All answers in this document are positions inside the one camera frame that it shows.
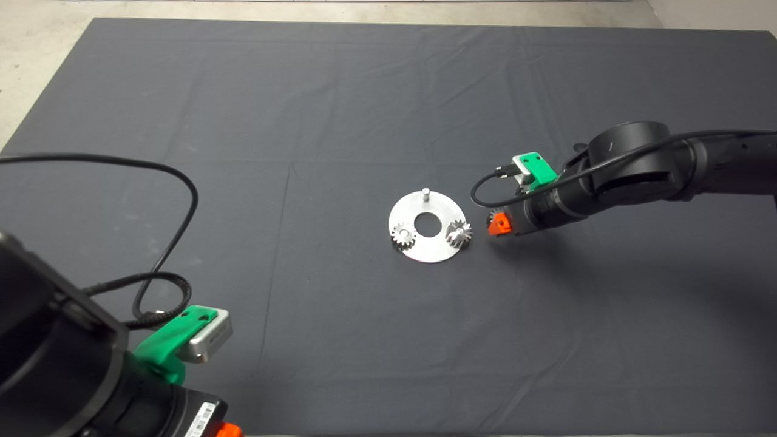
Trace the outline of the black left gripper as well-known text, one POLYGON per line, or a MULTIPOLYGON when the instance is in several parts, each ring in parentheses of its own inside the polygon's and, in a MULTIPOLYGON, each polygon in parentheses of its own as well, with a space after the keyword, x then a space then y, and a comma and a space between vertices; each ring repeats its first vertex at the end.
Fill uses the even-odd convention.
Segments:
POLYGON ((228 409, 219 396, 148 382, 137 394, 137 435, 244 437, 238 425, 224 422, 228 409))

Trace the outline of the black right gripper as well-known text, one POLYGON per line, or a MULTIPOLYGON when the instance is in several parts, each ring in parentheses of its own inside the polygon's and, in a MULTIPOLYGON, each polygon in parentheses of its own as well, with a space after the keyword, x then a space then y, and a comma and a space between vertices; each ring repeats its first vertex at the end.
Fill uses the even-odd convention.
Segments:
POLYGON ((506 212, 491 210, 488 233, 491 236, 510 235, 512 226, 513 235, 524 236, 579 222, 581 213, 573 210, 571 204, 580 199, 580 185, 563 185, 508 206, 506 212))

